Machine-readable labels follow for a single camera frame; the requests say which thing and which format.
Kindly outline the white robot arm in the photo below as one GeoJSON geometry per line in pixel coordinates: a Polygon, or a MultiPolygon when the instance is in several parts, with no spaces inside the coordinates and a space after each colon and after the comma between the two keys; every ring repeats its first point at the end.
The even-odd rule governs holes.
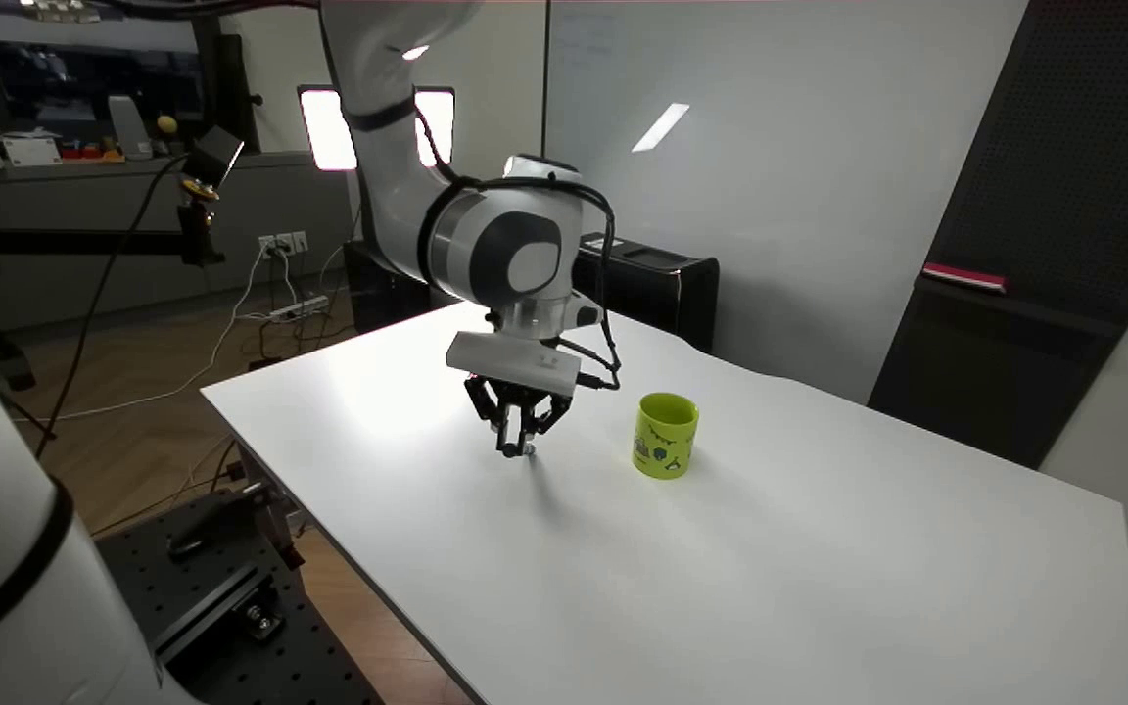
{"type": "MultiPolygon", "coordinates": [[[[355,145],[354,202],[373,256],[489,312],[448,364],[468,384],[498,448],[517,454],[562,420],[578,359],[557,337],[592,299],[570,283],[587,234],[613,228],[608,197],[549,178],[474,179],[420,155],[416,60],[479,0],[111,0],[129,16],[231,16],[309,5],[355,145]]],[[[145,642],[74,500],[0,405],[0,705],[196,705],[145,642]]]]}

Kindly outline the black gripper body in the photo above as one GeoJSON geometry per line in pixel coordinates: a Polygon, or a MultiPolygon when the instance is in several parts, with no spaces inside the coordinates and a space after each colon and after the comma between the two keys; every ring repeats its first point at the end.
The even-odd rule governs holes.
{"type": "Polygon", "coordinates": [[[566,398],[575,393],[578,359],[532,337],[458,333],[448,364],[464,377],[479,415],[498,415],[510,405],[535,407],[539,398],[566,398]]]}

